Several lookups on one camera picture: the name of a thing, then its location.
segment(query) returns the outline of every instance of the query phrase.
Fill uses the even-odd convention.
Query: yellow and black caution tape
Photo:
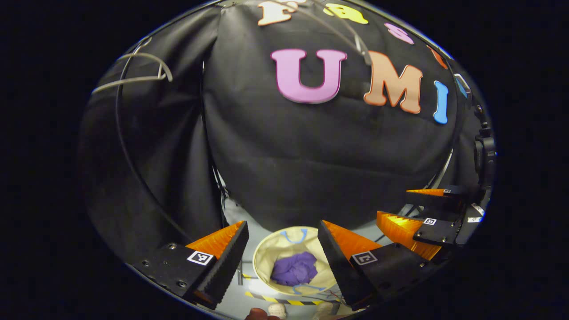
[[[317,306],[317,305],[321,304],[322,302],[324,302],[324,301],[296,301],[296,300],[276,299],[273,297],[267,297],[267,296],[263,296],[261,294],[252,293],[249,291],[246,291],[245,295],[248,297],[251,297],[251,298],[262,299],[262,300],[269,301],[269,302],[283,303],[285,305],[295,305],[295,306]],[[330,300],[328,302],[338,302],[338,300]]]

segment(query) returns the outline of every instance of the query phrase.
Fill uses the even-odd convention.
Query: mesh laundry basket
[[[316,257],[318,274],[309,284],[284,286],[271,279],[273,266],[279,259],[303,252]],[[253,269],[257,277],[269,287],[291,296],[308,296],[326,291],[336,284],[324,250],[318,241],[318,229],[312,227],[289,227],[273,232],[259,243],[253,255]]]

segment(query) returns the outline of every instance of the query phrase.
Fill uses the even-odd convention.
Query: pink letter u
[[[324,61],[324,81],[317,88],[300,83],[300,60],[306,57],[301,49],[277,50],[271,58],[277,62],[277,86],[281,94],[299,103],[318,104],[331,100],[340,90],[340,68],[348,55],[337,50],[318,50],[316,56]]]

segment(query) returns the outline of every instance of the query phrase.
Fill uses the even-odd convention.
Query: purple cloth
[[[306,251],[277,260],[271,279],[285,286],[307,284],[318,274],[314,263],[316,263],[316,257]]]

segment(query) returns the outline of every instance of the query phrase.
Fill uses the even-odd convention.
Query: blue basket handle
[[[317,287],[317,286],[311,286],[311,285],[295,285],[295,286],[292,287],[292,290],[294,291],[294,294],[302,294],[302,293],[296,291],[296,289],[297,289],[298,287],[300,287],[300,286],[307,286],[307,287],[309,287],[309,288],[318,289],[318,290],[320,290],[320,291],[326,289],[326,288],[319,288],[319,287]]]
[[[306,233],[308,232],[308,230],[307,230],[307,229],[304,229],[304,228],[302,228],[302,229],[300,229],[300,230],[302,230],[302,233],[304,234],[304,235],[302,236],[302,239],[301,239],[300,241],[290,241],[290,239],[288,238],[288,236],[287,236],[287,234],[286,234],[286,231],[281,232],[281,235],[285,236],[285,237],[286,237],[286,240],[288,240],[288,242],[290,242],[290,243],[301,243],[301,242],[303,242],[304,239],[306,238]]]

